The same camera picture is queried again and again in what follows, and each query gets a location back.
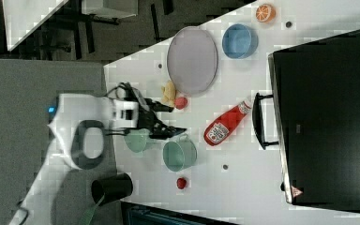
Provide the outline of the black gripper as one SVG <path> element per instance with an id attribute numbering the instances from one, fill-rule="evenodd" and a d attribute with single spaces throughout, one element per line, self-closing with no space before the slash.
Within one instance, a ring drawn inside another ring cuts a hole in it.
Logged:
<path id="1" fill-rule="evenodd" d="M 167 140 L 187 131 L 182 127 L 167 126 L 158 120 L 156 112 L 171 113 L 174 107 L 164 105 L 151 98 L 145 98 L 129 82 L 120 82 L 115 88 L 115 93 L 118 93 L 119 88 L 125 91 L 123 100 L 135 101 L 139 104 L 137 129 L 148 129 L 151 139 Z"/>

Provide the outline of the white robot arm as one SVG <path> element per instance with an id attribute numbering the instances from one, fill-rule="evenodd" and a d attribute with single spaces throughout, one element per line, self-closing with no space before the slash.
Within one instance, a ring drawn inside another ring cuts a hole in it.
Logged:
<path id="1" fill-rule="evenodd" d="M 167 140 L 185 132 L 158 119 L 158 112 L 170 113 L 172 107 L 144 97 L 128 82 L 112 91 L 120 89 L 121 97 L 65 93 L 56 98 L 48 110 L 52 138 L 46 157 L 8 225 L 53 225 L 53 202 L 66 176 L 96 168 L 112 135 L 146 129 L 151 139 Z"/>

